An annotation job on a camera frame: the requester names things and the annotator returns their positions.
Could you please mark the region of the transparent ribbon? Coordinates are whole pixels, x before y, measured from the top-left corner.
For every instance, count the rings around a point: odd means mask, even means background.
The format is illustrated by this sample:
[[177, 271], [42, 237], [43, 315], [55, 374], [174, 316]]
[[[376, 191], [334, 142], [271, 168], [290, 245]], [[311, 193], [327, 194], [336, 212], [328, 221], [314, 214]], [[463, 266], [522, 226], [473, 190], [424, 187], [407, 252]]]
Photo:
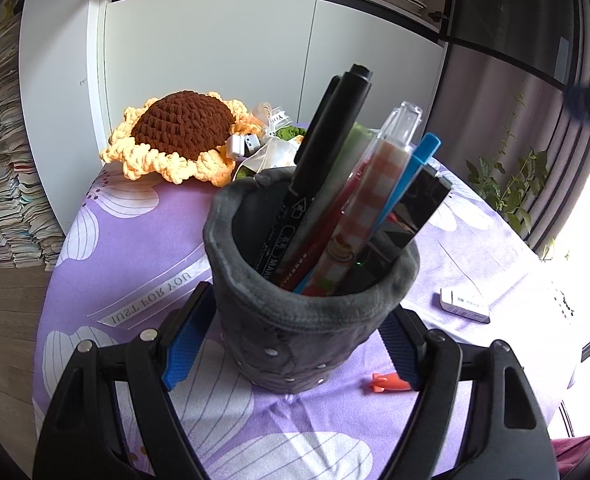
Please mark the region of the transparent ribbon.
[[280, 106], [260, 102], [252, 109], [259, 120], [260, 136], [244, 135], [245, 157], [238, 160], [232, 180], [253, 177], [263, 170], [295, 166], [306, 130], [297, 127]]

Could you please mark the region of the white correction tape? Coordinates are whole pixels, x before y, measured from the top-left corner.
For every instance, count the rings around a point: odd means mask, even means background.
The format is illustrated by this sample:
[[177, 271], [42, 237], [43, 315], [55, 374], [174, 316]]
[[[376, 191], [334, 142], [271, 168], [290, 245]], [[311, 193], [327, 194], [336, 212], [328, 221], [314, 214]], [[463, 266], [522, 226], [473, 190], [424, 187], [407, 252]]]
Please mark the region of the white correction tape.
[[490, 323], [490, 310], [475, 301], [470, 301], [452, 289], [442, 288], [439, 293], [442, 310], [481, 324]]

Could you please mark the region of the pink checked pen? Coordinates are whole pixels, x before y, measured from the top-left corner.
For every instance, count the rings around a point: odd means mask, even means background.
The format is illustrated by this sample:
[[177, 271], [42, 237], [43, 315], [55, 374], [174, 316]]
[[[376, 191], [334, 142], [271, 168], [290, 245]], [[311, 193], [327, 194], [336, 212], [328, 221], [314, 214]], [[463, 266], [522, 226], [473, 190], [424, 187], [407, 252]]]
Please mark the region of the pink checked pen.
[[328, 296], [344, 279], [375, 230], [378, 218], [411, 159], [410, 145], [422, 119], [421, 107], [402, 102], [380, 130], [356, 190], [320, 255], [316, 267], [297, 288], [304, 296]]

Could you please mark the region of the blue pen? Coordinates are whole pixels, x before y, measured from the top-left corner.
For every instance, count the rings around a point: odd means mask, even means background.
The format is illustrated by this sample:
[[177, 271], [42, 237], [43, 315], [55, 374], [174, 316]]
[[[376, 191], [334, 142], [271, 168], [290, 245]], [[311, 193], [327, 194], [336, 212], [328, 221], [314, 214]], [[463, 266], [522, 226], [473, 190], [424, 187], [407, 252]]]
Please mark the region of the blue pen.
[[435, 155], [438, 148], [440, 148], [440, 145], [441, 141], [438, 136], [435, 136], [432, 133], [424, 134], [420, 143], [414, 148], [411, 158], [406, 165], [406, 169], [403, 171], [399, 182], [392, 191], [391, 196], [389, 196], [383, 210], [380, 212], [380, 215], [375, 222], [373, 233], [375, 233], [384, 223], [388, 217], [388, 214], [390, 214], [394, 207], [399, 203], [399, 200], [401, 200], [403, 194], [409, 188], [420, 171], [426, 166], [429, 159]]

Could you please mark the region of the pink curtain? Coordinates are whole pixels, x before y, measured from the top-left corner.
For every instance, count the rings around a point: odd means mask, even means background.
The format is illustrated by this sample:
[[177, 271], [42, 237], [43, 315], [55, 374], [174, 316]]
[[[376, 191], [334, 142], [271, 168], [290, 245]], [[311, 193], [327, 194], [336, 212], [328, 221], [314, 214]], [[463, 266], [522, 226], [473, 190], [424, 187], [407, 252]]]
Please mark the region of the pink curtain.
[[524, 206], [520, 233], [538, 255], [556, 240], [590, 174], [590, 126], [569, 114], [565, 92], [508, 62], [462, 46], [448, 49], [426, 130], [442, 141], [443, 162], [461, 179], [468, 162], [497, 160], [505, 185], [530, 151], [548, 153], [548, 178]]

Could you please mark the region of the grey felt pen holder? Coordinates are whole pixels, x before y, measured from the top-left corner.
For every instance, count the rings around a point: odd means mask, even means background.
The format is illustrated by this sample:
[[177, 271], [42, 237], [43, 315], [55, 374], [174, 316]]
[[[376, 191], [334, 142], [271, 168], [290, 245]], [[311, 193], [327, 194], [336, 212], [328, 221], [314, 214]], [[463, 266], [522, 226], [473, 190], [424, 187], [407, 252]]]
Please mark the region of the grey felt pen holder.
[[279, 394], [325, 382], [398, 307], [421, 262], [410, 243], [381, 278], [347, 296], [302, 296], [263, 278], [253, 265], [292, 174], [269, 169], [228, 184], [203, 229], [225, 348], [250, 382]]

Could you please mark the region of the stack of papers on floor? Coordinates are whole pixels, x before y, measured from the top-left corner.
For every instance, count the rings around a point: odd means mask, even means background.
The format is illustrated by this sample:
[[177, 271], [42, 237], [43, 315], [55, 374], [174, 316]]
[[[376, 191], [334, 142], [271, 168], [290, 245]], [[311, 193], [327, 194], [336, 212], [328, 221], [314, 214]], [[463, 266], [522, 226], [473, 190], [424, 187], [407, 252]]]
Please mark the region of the stack of papers on floor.
[[20, 17], [0, 23], [0, 269], [51, 271], [64, 233], [29, 145], [19, 89]]

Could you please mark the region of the white bookshelf cabinet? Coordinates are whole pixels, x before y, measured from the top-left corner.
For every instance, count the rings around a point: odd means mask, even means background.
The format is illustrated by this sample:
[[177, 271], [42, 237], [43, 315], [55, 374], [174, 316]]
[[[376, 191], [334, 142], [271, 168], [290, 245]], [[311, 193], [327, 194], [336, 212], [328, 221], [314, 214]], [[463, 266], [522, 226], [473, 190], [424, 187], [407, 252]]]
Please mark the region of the white bookshelf cabinet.
[[430, 109], [445, 55], [436, 29], [375, 0], [24, 0], [20, 97], [68, 229], [129, 106], [214, 90], [308, 122], [331, 76], [361, 64], [373, 87], [359, 118], [376, 127], [401, 101]]

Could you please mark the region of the orange utility knife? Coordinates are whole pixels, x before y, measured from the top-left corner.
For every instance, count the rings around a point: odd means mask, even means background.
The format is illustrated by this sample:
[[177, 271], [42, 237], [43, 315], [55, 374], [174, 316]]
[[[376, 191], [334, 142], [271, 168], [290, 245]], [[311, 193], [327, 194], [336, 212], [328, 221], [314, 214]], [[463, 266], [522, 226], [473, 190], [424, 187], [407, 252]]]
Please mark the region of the orange utility knife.
[[373, 373], [368, 383], [368, 388], [374, 393], [406, 392], [413, 390], [413, 387], [397, 373]]

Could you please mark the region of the purple floral tablecloth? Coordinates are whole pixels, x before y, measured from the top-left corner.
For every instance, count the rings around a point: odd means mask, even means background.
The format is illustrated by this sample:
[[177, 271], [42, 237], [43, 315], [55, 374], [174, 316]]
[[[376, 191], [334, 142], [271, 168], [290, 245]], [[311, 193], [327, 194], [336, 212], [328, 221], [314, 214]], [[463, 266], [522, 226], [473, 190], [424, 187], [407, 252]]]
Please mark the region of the purple floral tablecloth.
[[580, 347], [522, 239], [428, 166], [372, 258], [301, 296], [255, 270], [289, 181], [103, 168], [48, 285], [33, 477], [555, 478]]

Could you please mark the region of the crochet sunflower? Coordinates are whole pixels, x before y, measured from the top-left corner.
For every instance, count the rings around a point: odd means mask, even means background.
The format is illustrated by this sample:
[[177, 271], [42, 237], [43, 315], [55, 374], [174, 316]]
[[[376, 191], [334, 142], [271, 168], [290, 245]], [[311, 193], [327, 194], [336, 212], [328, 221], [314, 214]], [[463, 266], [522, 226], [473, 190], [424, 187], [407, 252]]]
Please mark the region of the crochet sunflower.
[[235, 168], [225, 143], [251, 134], [264, 140], [264, 128], [240, 100], [223, 99], [214, 91], [181, 90], [127, 107], [100, 157], [106, 164], [120, 162], [124, 176], [133, 181], [159, 174], [174, 184], [194, 178], [222, 188]]

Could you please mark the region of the black marker pen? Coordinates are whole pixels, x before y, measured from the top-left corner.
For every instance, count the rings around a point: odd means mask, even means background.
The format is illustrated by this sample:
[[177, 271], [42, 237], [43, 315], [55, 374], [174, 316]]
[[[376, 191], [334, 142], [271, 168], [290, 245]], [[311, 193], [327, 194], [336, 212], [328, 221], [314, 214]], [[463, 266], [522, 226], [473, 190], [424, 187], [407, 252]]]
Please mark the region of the black marker pen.
[[354, 64], [328, 84], [295, 156], [295, 172], [256, 262], [255, 269], [263, 278], [273, 278], [319, 195], [368, 96], [372, 76], [367, 67]]

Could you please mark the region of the green potted plant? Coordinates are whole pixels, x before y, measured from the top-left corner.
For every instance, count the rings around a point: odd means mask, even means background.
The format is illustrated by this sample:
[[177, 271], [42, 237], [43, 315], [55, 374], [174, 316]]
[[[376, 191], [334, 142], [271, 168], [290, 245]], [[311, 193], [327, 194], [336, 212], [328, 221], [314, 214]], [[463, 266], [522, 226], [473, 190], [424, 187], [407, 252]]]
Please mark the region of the green potted plant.
[[502, 159], [508, 154], [508, 144], [517, 140], [513, 129], [518, 113], [526, 108], [522, 92], [513, 94], [514, 105], [508, 124], [503, 127], [500, 148], [493, 158], [479, 157], [477, 162], [466, 160], [467, 182], [472, 189], [512, 228], [522, 236], [530, 234], [534, 222], [527, 210], [528, 198], [537, 198], [549, 177], [548, 151], [528, 148], [517, 159], [514, 172], [508, 172]]

